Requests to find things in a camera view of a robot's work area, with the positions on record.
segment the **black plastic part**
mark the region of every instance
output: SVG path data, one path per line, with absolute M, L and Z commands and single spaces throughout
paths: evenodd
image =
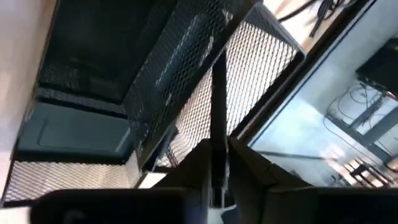
M 174 167 L 155 166 L 154 172 L 168 174 L 175 169 Z
M 131 153 L 125 152 L 122 156 L 106 156 L 99 154 L 16 150 L 14 154 L 14 159 L 19 162 L 73 162 L 82 164 L 123 165 L 126 163 L 126 159 L 128 159 Z
M 200 192 L 185 188 L 59 190 L 38 198 L 32 224 L 204 224 Z
M 34 204 L 34 200 L 16 200 L 10 202 L 3 202 L 3 208 L 17 208 L 17 207 L 31 207 Z

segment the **black metal rack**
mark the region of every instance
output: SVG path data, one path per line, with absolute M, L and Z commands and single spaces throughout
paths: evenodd
M 226 135 L 244 135 L 260 107 L 286 90 L 304 58 L 261 2 L 178 1 L 123 99 L 134 134 L 121 163 L 14 156 L 4 206 L 58 189 L 133 188 L 170 126 L 178 134 L 170 139 L 163 166 L 181 162 L 210 133 L 222 140 L 213 147 L 226 147 Z

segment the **mesh panel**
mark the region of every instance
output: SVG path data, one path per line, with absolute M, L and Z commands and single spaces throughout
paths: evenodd
M 223 9 L 234 14 L 238 6 L 237 1 L 220 0 L 177 4 L 124 100 L 138 157 L 145 139 L 152 140 L 160 126 L 172 122 L 168 119 L 171 108 L 179 107 L 177 100 L 192 94 L 187 85 L 232 18 Z
M 126 187 L 124 166 L 15 162 L 4 201 L 35 199 L 59 189 Z
M 230 134 L 283 69 L 297 49 L 264 18 L 263 7 L 247 16 L 227 46 L 227 132 Z M 177 120 L 179 135 L 170 143 L 179 162 L 210 137 L 211 73 L 201 80 Z M 164 157 L 162 166 L 170 166 Z
M 121 103 L 134 79 L 129 70 L 134 48 L 147 43 L 136 40 L 143 21 L 153 19 L 154 2 L 60 1 L 40 85 Z M 162 21 L 158 8 L 154 13 Z

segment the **black cable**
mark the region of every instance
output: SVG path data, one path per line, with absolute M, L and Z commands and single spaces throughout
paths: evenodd
M 349 91 L 351 88 L 354 88 L 355 86 L 356 86 L 356 85 L 353 85 L 353 86 L 349 87 L 349 88 L 348 88 L 348 91 Z M 360 90 L 360 89 L 362 89 L 362 87 L 355 88 L 354 90 L 350 91 L 350 93 L 352 93 L 352 92 L 354 92 L 354 91 L 357 91 L 357 90 Z M 341 110 L 341 108 L 340 108 L 340 103 L 341 103 L 341 101 L 343 100 L 343 98 L 346 96 L 346 94 L 347 94 L 347 92 L 337 101 L 337 109 L 338 109 L 338 111 L 339 111 L 343 116 L 346 116 L 347 118 L 349 118 L 349 119 L 351 119 L 351 120 L 354 120 L 353 117 L 348 116 L 348 115 L 347 115 L 346 113 L 344 113 L 343 110 Z
M 352 87 L 354 87 L 354 86 L 355 86 L 355 85 L 349 87 L 342 95 L 337 96 L 337 97 L 328 105 L 328 107 L 326 108 L 326 110 L 329 111 L 330 108 L 331 108 L 331 106 L 332 106 L 332 104 L 333 104 L 334 102 L 336 102 L 337 100 L 341 99 L 342 97 L 344 97 L 344 96 L 350 91 L 350 89 L 351 89 Z M 355 151 L 357 151 L 357 152 L 359 152 L 360 154 L 364 155 L 365 157 L 367 157 L 367 158 L 368 158 L 370 161 L 372 161 L 373 163 L 378 164 L 378 163 L 377 163 L 374 159 L 372 159 L 370 156 L 366 155 L 364 152 L 362 152 L 362 151 L 360 151 L 359 149 L 355 148 L 351 143 L 349 143 L 347 140 L 345 140 L 345 139 L 344 139 L 343 137 L 341 137 L 339 134 L 335 133 L 335 132 L 332 131 L 330 128 L 328 128 L 327 125 L 326 125 L 326 123 L 325 123 L 325 120 L 326 120 L 326 116 L 323 117 L 323 126 L 324 126 L 329 132 L 331 132 L 333 135 L 335 135 L 336 137 L 338 137 L 338 138 L 340 138 L 342 141 L 344 141 L 348 146 L 351 147 L 351 149 L 354 149 Z M 393 173 L 395 173 L 395 174 L 398 173 L 398 170 L 395 170 L 395 169 L 389 167 L 386 163 L 383 162 L 382 165 L 383 165 L 384 167 L 386 167 L 388 170 L 390 170 L 391 172 L 393 172 Z
M 309 0 L 307 3 L 304 5 L 300 6 L 298 9 L 294 10 L 293 12 L 289 13 L 288 15 L 282 17 L 279 19 L 279 22 L 285 22 L 286 20 L 289 20 L 298 14 L 300 14 L 302 11 L 306 10 L 308 7 L 310 7 L 312 4 L 316 3 L 318 0 Z
M 317 33 L 319 27 L 321 26 L 323 21 L 326 21 L 330 19 L 337 11 L 339 8 L 347 8 L 353 6 L 358 0 L 348 0 L 349 2 L 345 4 L 346 0 L 309 0 L 307 3 L 304 5 L 300 6 L 298 9 L 294 10 L 293 12 L 289 13 L 288 15 L 282 17 L 279 19 L 279 22 L 284 22 L 288 19 L 291 19 L 298 14 L 300 14 L 302 11 L 306 10 L 308 7 L 310 7 L 312 4 L 315 4 L 317 1 L 322 1 L 321 5 L 319 6 L 318 12 L 317 12 L 317 21 L 315 22 L 315 25 L 313 29 L 311 30 L 310 37 L 314 37 L 315 34 Z

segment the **black metal bar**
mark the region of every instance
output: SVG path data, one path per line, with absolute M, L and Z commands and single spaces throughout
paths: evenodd
M 370 119 L 370 117 L 372 116 L 372 114 L 374 114 L 374 112 L 376 112 L 381 104 L 382 101 L 384 99 L 384 96 L 380 96 L 374 103 L 372 103 L 370 105 L 369 108 L 366 108 L 365 111 L 363 111 L 350 125 L 350 128 L 353 129 L 357 129 L 360 127 L 361 124 L 365 123 L 366 121 L 368 121 Z
M 14 160 L 20 162 L 73 162 L 113 165 L 123 165 L 126 163 L 125 155 L 105 156 L 98 154 L 78 154 L 70 152 L 20 151 L 18 149 L 15 150 L 14 154 Z
M 150 156 L 149 160 L 144 164 L 143 169 L 147 171 L 154 171 L 156 166 L 156 160 L 161 158 L 168 149 L 170 142 L 176 135 L 177 128 L 175 127 L 175 121 L 170 125 L 168 133 L 164 136 L 163 140 L 155 149 L 154 153 Z
M 134 189 L 139 188 L 139 186 L 143 183 L 143 181 L 145 180 L 146 177 L 147 177 L 147 173 L 142 173 L 142 175 L 138 179 L 137 183 L 135 184 Z
M 31 207 L 34 203 L 34 200 L 16 200 L 16 201 L 9 201 L 3 202 L 3 208 L 16 208 L 16 207 Z
M 381 136 L 386 134 L 391 128 L 398 123 L 398 107 L 395 107 L 385 117 L 383 117 L 377 124 L 375 124 L 367 133 L 363 135 L 363 138 L 369 143 L 374 143 Z
M 342 131 L 344 131 L 349 137 L 353 138 L 355 141 L 357 141 L 365 148 L 367 148 L 381 161 L 387 162 L 391 160 L 392 157 L 388 153 L 386 153 L 384 150 L 382 150 L 379 146 L 377 146 L 373 142 L 369 143 L 369 141 L 361 133 L 357 132 L 357 130 L 349 128 L 349 125 L 346 124 L 344 121 L 340 120 L 339 118 L 336 118 L 330 113 L 327 113 L 325 117 L 328 118 L 334 125 L 340 128 Z
M 226 51 L 213 65 L 211 86 L 210 142 L 211 186 L 213 206 L 223 207 L 223 189 L 226 187 L 227 132 L 226 132 Z
M 154 172 L 168 174 L 168 173 L 171 173 L 175 169 L 176 169 L 175 167 L 155 166 Z
M 257 152 L 263 156 L 277 156 L 277 157 L 283 157 L 283 158 L 289 158 L 289 159 L 310 159 L 310 160 L 333 161 L 333 162 L 338 161 L 338 159 L 335 159 L 335 158 L 324 158 L 324 157 L 318 157 L 318 156 L 305 156 L 305 155 L 298 155 L 298 154 L 266 152 L 266 151 L 257 151 Z
M 244 18 L 250 13 L 250 11 L 253 9 L 253 6 L 254 4 L 252 2 L 246 1 L 245 4 L 242 5 L 239 13 L 234 15 L 232 20 L 228 22 L 226 28 L 221 31 L 220 37 L 215 40 L 213 48 L 211 49 L 208 56 L 204 59 L 201 67 L 195 72 L 195 74 L 192 75 L 192 79 L 185 86 L 185 90 L 181 94 L 181 97 L 176 100 L 175 105 L 171 107 L 168 115 L 164 120 L 173 121 L 177 118 L 178 114 L 181 112 L 181 109 L 191 97 L 192 90 L 194 90 L 195 87 L 199 84 L 200 80 L 203 77 L 203 74 L 205 74 L 208 69 L 214 65 L 216 59 L 220 56 L 225 45 L 229 41 L 229 38 L 234 34 L 235 30 L 239 27 Z M 142 166 L 152 154 L 153 150 L 155 150 L 157 145 L 161 142 L 166 134 L 168 126 L 169 124 L 161 124 L 158 131 L 153 135 L 153 138 L 149 141 L 146 141 L 146 143 L 143 145 L 142 154 L 140 158 L 138 158 L 138 166 L 140 168 L 142 168 Z
M 359 12 L 362 11 L 364 6 L 367 8 L 366 12 L 376 0 L 363 0 L 345 9 L 331 24 L 331 26 L 325 31 L 320 37 L 317 43 L 307 54 L 306 60 L 298 70 L 294 71 L 296 66 L 289 66 L 280 74 L 281 76 L 292 76 L 286 81 L 281 88 L 269 89 L 267 93 L 260 99 L 255 107 L 249 112 L 244 120 L 239 124 L 232 136 L 241 139 L 246 144 L 250 141 L 255 141 L 254 136 L 261 136 L 259 131 L 266 130 L 267 127 L 263 127 L 267 122 L 270 125 L 277 115 L 286 107 L 289 101 L 297 94 L 300 89 L 310 77 L 315 73 L 317 68 L 326 60 L 331 54 L 334 48 L 341 42 L 344 36 L 347 35 L 348 31 L 352 29 L 355 23 L 358 22 L 359 18 L 363 16 L 362 13 L 357 20 L 356 17 Z M 300 63 L 303 55 L 296 55 L 294 61 L 291 63 Z

